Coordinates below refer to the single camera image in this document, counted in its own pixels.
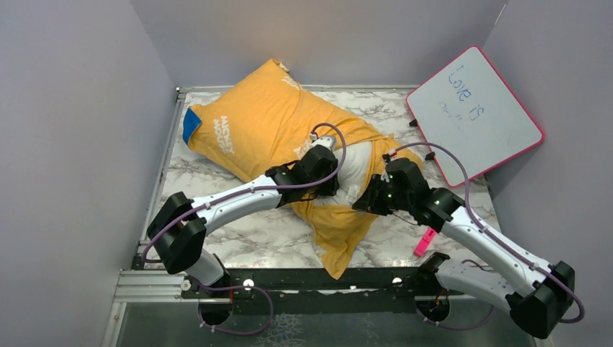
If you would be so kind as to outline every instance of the yellow bag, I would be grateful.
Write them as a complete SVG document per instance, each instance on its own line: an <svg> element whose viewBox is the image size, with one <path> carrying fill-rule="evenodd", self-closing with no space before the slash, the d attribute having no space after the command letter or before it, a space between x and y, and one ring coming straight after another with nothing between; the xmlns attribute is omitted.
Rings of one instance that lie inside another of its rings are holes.
<svg viewBox="0 0 613 347"><path fill-rule="evenodd" d="M205 155L242 181L251 181L272 166L300 159L308 150L309 133L318 123L336 125L347 146L372 142L368 170L361 180L363 194L370 176L385 169L381 156L400 145L371 124L303 90L280 63L269 60L209 105L192 106L184 119L183 139L189 149ZM318 135L335 135L321 127ZM410 150L398 153L422 165ZM366 236L376 215L346 205L295 202L293 210L314 229L314 241L324 250L323 265L338 279L356 245Z"/></svg>

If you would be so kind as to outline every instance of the printed logo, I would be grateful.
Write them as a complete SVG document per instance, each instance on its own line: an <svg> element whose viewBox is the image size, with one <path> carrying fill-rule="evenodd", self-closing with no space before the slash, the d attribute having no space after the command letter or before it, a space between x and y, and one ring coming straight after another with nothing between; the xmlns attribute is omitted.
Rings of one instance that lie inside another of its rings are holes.
<svg viewBox="0 0 613 347"><path fill-rule="evenodd" d="M309 150L311 149L311 141L304 140L300 147L293 150L293 152L298 156L298 159L302 158Z"/></svg>
<svg viewBox="0 0 613 347"><path fill-rule="evenodd" d="M232 145L230 128L228 127L228 117L221 116L221 120L213 119L213 126L215 127L215 135L217 135L219 148L221 148L224 153L234 154L234 146Z"/></svg>
<svg viewBox="0 0 613 347"><path fill-rule="evenodd" d="M300 90L300 85L298 83L296 83L296 81L294 81L293 79L291 79L291 77L289 76L285 76L282 81L284 81L285 83L287 83L288 85L296 88L297 90Z"/></svg>

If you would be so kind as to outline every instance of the white marble tabletop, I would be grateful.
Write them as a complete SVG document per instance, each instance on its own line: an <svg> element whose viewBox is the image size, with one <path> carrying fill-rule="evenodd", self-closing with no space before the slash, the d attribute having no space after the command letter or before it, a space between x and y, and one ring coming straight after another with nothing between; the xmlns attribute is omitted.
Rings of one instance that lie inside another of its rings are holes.
<svg viewBox="0 0 613 347"><path fill-rule="evenodd" d="M424 140L417 128L408 125L411 119L405 104L407 90L334 90L313 93L365 119L383 134L394 133L400 143ZM211 103L221 94L188 93L182 115L191 105ZM242 184L229 171L188 149L181 138L182 124L183 116L163 181L161 204L169 195L179 191L183 191L187 197L199 197ZM413 150L422 158L428 153L426 147L413 147ZM425 163L424 175L431 187L447 186L432 161ZM463 198L463 187L451 190ZM471 182L471 206L491 226L500 229L483 179ZM400 215L413 220L408 213ZM423 257L413 255L413 249L425 231L426 227L413 226L393 215L379 217L372 224L366 238L357 246L349 267L417 266L434 251L459 260L476 259L472 252L443 235L434 239ZM312 239L311 228L291 208L282 207L249 215L216 230L205 239L205 248L217 254L228 268L322 267ZM149 257L159 259L154 249L151 249Z"/></svg>

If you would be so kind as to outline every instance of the pillow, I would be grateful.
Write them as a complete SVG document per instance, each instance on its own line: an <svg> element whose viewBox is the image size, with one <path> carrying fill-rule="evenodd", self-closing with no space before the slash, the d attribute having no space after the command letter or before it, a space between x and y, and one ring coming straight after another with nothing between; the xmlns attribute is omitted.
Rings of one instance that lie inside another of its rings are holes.
<svg viewBox="0 0 613 347"><path fill-rule="evenodd" d="M325 269L338 279L356 245L366 236L376 215L351 205L360 197L372 174L381 174L381 156L400 145L371 124L302 89L276 60L269 60L208 105L191 106L184 118L183 139L189 149L251 181L272 166L300 159L309 149L309 133L318 123L336 125L347 143L347 156L338 174L334 197L290 204L314 230ZM318 135L336 135L321 127ZM335 155L340 158L337 137ZM410 150L399 156L418 163Z"/></svg>

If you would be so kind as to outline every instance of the pink marker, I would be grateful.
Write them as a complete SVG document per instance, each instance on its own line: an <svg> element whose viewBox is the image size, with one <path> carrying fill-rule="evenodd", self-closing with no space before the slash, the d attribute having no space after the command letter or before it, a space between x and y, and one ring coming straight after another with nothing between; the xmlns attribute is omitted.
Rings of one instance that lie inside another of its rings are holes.
<svg viewBox="0 0 613 347"><path fill-rule="evenodd" d="M424 237L421 238L421 241L419 242L419 244L417 244L417 247L415 247L413 254L417 257L423 256L426 252L426 249L428 249L430 242L432 242L436 235L437 232L433 228L428 228L428 230L424 234Z"/></svg>

